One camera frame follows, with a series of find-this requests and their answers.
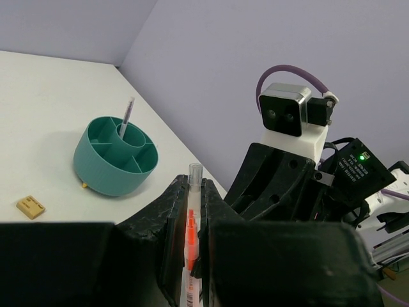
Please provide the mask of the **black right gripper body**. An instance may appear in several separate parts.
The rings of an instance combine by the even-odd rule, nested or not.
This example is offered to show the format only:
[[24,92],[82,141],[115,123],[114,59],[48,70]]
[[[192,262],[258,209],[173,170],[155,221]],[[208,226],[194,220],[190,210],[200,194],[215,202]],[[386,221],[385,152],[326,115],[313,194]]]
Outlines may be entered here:
[[396,181],[358,138],[324,144],[333,155],[323,162],[252,143],[225,202],[245,220],[340,222],[358,210],[369,214],[367,198]]

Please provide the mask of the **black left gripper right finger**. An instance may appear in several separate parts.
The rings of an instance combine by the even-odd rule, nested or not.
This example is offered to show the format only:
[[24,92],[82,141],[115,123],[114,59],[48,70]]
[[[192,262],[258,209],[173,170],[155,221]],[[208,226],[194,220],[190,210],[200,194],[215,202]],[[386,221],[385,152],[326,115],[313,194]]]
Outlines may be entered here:
[[382,306],[359,234],[343,223],[246,221],[201,183],[205,306]]

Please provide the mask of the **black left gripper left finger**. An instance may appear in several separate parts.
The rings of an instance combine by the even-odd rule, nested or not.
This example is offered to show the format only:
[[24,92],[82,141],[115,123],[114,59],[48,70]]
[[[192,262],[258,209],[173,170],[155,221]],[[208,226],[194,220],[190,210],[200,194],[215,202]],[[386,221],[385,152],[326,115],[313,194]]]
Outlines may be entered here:
[[2,306],[178,306],[187,177],[119,224],[3,223]]

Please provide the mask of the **orange highlighter pen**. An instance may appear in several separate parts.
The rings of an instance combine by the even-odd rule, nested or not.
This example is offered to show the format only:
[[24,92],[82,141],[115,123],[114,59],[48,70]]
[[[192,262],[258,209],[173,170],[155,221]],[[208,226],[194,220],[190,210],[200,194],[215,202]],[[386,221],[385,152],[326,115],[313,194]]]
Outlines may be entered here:
[[185,227],[185,248],[183,285],[185,289],[186,306],[200,306],[201,281],[193,277],[194,264],[199,258],[199,230],[201,208],[201,182],[203,165],[193,163],[189,165],[187,222]]

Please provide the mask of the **clear purple gel pen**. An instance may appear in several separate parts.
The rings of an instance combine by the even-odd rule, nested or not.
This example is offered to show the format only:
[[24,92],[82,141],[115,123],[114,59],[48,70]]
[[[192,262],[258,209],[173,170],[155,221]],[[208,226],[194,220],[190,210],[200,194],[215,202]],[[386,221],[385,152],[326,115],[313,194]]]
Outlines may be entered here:
[[123,139],[123,137],[124,137],[124,135],[125,135],[125,132],[126,132],[126,129],[127,129],[127,125],[128,125],[130,116],[131,116],[131,114],[132,114],[132,109],[133,109],[133,106],[134,106],[134,101],[135,101],[135,98],[134,98],[134,97],[131,97],[130,100],[129,100],[129,102],[128,102],[128,106],[127,106],[127,109],[126,109],[126,111],[125,111],[125,114],[124,114],[124,117],[123,117],[123,120],[122,120],[122,123],[121,123],[121,127],[120,127],[120,130],[119,130],[119,137],[120,137],[121,139]]

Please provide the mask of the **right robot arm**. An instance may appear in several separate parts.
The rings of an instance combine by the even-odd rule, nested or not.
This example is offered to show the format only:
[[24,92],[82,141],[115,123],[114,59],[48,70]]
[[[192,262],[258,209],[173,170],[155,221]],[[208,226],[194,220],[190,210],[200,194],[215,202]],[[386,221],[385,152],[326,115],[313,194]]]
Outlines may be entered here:
[[252,143],[225,202],[248,221],[344,222],[379,225],[387,233],[408,226],[408,166],[386,168],[358,138],[326,142],[333,154],[314,161]]

